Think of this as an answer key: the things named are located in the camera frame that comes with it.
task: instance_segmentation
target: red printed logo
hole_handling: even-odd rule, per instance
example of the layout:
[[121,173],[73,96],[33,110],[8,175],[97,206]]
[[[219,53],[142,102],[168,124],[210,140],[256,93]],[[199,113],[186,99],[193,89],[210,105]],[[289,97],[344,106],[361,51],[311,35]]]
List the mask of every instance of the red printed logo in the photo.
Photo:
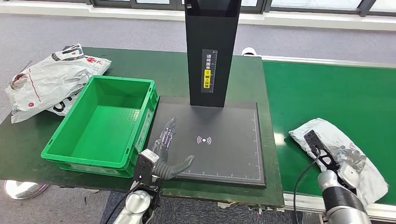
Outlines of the red printed logo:
[[93,62],[95,62],[95,58],[89,57],[89,58],[87,58],[87,61],[88,61],[89,63],[93,63]]

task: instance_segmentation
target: green plastic crate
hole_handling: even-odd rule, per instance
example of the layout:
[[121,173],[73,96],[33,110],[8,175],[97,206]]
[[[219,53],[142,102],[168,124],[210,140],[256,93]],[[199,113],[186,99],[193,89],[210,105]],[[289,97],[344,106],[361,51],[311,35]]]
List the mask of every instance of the green plastic crate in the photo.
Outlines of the green plastic crate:
[[153,80],[93,76],[41,157],[65,170],[130,178],[157,103]]

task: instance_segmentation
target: black cable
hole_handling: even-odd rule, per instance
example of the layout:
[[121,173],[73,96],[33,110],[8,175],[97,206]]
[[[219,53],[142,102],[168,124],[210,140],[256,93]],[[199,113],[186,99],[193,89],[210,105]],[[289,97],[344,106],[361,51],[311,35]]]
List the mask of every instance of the black cable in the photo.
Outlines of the black cable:
[[139,185],[140,185],[140,182],[138,182],[136,186],[134,186],[132,189],[130,189],[127,193],[125,193],[125,195],[122,197],[122,199],[113,208],[109,217],[106,219],[105,224],[107,224],[110,221],[111,217],[113,216],[114,212],[117,210],[117,208],[121,204],[121,202],[123,202],[125,200],[125,198],[127,198],[130,193],[134,192],[139,187]]
[[297,192],[297,187],[298,183],[300,182],[301,178],[305,175],[305,173],[318,161],[320,157],[320,150],[318,149],[318,146],[315,146],[316,152],[317,152],[317,157],[315,160],[305,168],[305,170],[300,174],[300,176],[297,178],[296,185],[294,186],[294,192],[293,192],[293,209],[294,209],[294,216],[296,218],[296,224],[298,224],[298,218],[297,218],[297,211],[296,211],[296,192]]

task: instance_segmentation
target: metal table edge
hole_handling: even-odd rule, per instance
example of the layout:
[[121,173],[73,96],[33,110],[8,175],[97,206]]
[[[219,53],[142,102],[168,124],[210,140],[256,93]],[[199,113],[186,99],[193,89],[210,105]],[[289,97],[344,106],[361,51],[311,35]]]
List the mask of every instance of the metal table edge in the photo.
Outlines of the metal table edge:
[[[285,192],[284,210],[293,210],[293,194]],[[313,213],[324,213],[325,203],[320,196],[296,196],[296,210]],[[371,220],[396,223],[396,206],[387,204],[370,204],[366,207]]]
[[303,57],[282,57],[282,56],[260,56],[263,61],[270,62],[294,62],[294,63],[315,63],[328,64],[337,66],[354,66],[354,67],[375,67],[375,68],[391,68],[395,69],[396,64],[390,63],[372,63],[372,62],[356,62],[331,59],[316,59]]

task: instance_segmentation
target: black vertical stand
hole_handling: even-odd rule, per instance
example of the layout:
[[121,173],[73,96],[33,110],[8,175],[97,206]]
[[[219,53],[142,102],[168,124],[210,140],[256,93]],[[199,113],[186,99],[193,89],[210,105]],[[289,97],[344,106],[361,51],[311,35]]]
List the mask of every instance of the black vertical stand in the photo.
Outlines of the black vertical stand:
[[190,104],[224,107],[241,0],[186,0]]

